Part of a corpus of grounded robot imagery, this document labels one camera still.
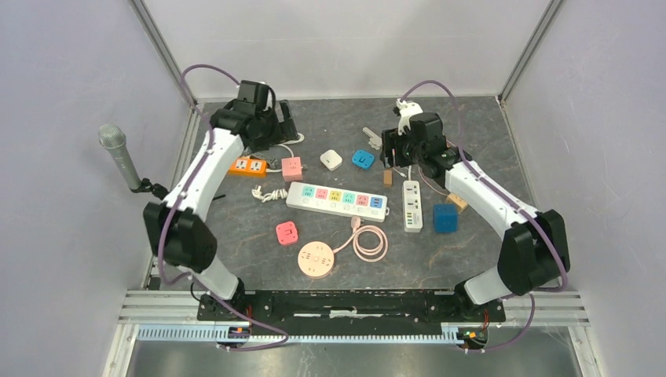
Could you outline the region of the light blue adapter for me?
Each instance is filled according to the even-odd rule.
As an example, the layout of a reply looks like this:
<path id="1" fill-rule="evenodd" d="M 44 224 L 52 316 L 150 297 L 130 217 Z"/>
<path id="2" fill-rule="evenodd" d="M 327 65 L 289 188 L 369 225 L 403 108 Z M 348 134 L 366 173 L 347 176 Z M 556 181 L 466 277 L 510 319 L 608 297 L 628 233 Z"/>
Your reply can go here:
<path id="1" fill-rule="evenodd" d="M 370 170 L 375 161 L 375 156 L 368 151 L 360 149 L 354 152 L 351 161 L 356 167 L 363 170 Z"/>

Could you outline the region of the pink white plug adapter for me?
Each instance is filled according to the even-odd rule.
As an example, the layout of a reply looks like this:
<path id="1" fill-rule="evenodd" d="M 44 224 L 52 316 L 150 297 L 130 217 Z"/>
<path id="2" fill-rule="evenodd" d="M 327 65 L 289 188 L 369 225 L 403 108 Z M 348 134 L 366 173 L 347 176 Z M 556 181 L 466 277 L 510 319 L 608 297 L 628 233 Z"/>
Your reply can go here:
<path id="1" fill-rule="evenodd" d="M 281 160 L 281 173 L 285 182 L 301 181 L 303 170 L 301 158 L 298 156 Z"/>

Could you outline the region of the blue cube adapter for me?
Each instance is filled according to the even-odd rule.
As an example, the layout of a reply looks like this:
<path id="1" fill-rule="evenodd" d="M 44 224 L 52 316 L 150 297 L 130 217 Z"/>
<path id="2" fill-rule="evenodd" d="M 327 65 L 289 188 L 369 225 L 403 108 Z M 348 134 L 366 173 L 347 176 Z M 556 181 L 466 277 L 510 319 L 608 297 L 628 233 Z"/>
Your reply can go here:
<path id="1" fill-rule="evenodd" d="M 450 203 L 439 203 L 433 207 L 433 227 L 436 233 L 452 233 L 458 229 L 459 213 Z"/>

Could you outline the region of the white folding adapter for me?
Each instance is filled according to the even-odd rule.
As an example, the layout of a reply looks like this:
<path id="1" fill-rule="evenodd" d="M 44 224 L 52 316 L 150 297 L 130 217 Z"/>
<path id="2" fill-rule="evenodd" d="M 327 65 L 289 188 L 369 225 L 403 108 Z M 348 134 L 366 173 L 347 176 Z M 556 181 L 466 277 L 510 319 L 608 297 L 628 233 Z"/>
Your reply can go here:
<path id="1" fill-rule="evenodd" d="M 335 171 L 342 165 L 342 157 L 333 149 L 328 149 L 320 155 L 321 163 L 329 170 Z"/>

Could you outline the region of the long white power strip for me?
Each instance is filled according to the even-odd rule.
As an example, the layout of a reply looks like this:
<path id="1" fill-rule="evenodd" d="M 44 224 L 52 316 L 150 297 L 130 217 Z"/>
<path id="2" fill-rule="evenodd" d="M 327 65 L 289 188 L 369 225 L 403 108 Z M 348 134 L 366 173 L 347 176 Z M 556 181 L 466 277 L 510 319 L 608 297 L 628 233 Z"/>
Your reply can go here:
<path id="1" fill-rule="evenodd" d="M 287 190 L 287 207 L 383 223 L 390 213 L 388 198 L 379 194 L 294 181 Z"/>

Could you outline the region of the pink folding extension socket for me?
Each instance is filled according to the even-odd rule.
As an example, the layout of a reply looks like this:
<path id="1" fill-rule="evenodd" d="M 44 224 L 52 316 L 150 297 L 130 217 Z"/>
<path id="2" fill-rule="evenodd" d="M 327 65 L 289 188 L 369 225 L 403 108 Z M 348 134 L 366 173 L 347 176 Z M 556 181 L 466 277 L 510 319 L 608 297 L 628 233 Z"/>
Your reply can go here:
<path id="1" fill-rule="evenodd" d="M 292 221 L 286 221 L 276 226 L 276 237 L 282 246 L 288 246 L 298 241 L 298 230 Z"/>

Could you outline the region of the round pink socket base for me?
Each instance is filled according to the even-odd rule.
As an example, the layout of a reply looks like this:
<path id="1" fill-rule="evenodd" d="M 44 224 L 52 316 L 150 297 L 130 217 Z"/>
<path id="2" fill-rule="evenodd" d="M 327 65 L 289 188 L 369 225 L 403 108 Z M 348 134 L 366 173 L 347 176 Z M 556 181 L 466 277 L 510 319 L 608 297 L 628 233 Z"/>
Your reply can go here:
<path id="1" fill-rule="evenodd" d="M 300 249 L 297 262 L 298 267 L 307 277 L 321 279 L 333 270 L 335 253 L 327 244 L 313 241 Z"/>

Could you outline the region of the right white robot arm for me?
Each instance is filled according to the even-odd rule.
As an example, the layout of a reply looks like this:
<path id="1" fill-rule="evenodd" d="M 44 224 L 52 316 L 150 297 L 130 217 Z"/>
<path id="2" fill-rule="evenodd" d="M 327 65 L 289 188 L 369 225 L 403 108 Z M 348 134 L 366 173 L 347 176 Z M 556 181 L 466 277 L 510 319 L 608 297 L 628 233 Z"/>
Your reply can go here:
<path id="1" fill-rule="evenodd" d="M 456 286 L 453 308 L 459 318 L 474 320 L 486 303 L 545 291 L 556 280 L 561 289 L 567 287 L 570 258 L 563 217 L 518 200 L 462 147 L 449 145 L 438 114 L 407 115 L 398 127 L 384 130 L 381 160 L 387 167 L 420 167 L 467 202 L 502 239 L 496 265 Z"/>

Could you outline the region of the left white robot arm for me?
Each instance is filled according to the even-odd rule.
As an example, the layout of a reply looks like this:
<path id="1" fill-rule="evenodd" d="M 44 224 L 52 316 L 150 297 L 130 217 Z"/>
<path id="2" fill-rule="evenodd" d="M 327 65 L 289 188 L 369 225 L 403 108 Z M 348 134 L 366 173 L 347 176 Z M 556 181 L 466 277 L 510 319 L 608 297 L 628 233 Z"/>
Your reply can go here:
<path id="1" fill-rule="evenodd" d="M 264 82 L 243 80 L 236 98 L 205 121 L 207 133 L 181 180 L 160 203 L 143 211 L 152 253 L 165 284 L 190 276 L 228 320 L 241 318 L 247 300 L 240 279 L 217 256 L 218 241 L 205 221 L 230 167 L 244 152 L 298 139 L 288 101 L 277 101 Z"/>

